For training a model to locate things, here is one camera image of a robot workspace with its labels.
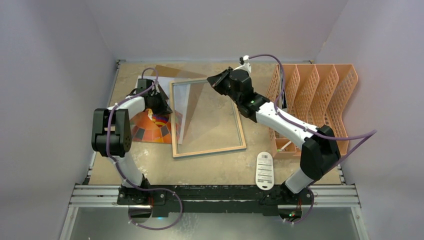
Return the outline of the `hot air balloon photo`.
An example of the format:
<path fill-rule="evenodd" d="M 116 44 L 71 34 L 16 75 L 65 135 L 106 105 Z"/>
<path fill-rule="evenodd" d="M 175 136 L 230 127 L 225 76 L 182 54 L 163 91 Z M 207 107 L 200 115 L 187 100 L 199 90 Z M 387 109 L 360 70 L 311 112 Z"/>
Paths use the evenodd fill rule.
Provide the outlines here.
<path fill-rule="evenodd" d="M 176 139 L 181 144 L 188 127 L 190 126 L 196 105 L 190 103 L 196 98 L 195 87 L 191 84 L 174 84 L 174 79 L 170 77 L 160 77 L 159 85 L 167 87 L 164 90 L 166 102 L 169 103 L 170 90 L 174 96 L 174 108 L 172 109 L 176 123 L 174 125 Z M 171 144 L 172 140 L 172 123 L 171 115 L 154 114 L 151 109 L 146 109 L 131 120 L 131 136 L 134 142 Z"/>

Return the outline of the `blue wooden picture frame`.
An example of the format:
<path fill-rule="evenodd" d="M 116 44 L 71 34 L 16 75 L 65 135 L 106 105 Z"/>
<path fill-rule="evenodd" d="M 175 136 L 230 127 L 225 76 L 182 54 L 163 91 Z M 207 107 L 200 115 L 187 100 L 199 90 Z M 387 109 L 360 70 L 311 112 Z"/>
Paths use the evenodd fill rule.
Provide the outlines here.
<path fill-rule="evenodd" d="M 174 158 L 246 150 L 236 105 L 217 93 L 205 78 L 177 78 L 170 82 L 169 93 Z"/>

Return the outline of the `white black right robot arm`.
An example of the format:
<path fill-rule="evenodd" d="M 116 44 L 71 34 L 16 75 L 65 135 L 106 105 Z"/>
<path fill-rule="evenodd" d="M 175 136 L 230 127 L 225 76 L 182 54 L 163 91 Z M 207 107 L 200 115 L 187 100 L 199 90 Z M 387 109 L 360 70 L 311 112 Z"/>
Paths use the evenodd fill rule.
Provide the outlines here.
<path fill-rule="evenodd" d="M 284 202 L 298 200 L 303 189 L 320 180 L 341 159 L 331 127 L 309 124 L 276 107 L 255 92 L 248 71 L 229 67 L 206 80 L 217 93 L 229 97 L 242 116 L 278 132 L 301 150 L 299 169 L 281 184 Z"/>

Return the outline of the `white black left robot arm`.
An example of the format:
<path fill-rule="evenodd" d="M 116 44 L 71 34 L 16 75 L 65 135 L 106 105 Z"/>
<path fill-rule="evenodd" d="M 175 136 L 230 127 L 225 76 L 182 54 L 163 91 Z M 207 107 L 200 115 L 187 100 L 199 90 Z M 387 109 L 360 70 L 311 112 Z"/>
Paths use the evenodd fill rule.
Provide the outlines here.
<path fill-rule="evenodd" d="M 130 153 L 131 119 L 147 109 L 157 115 L 172 113 L 157 79 L 138 79 L 136 87 L 122 101 L 93 112 L 91 146 L 108 158 L 120 176 L 119 204 L 152 204 L 155 192 L 164 193 L 162 188 L 150 187 Z"/>

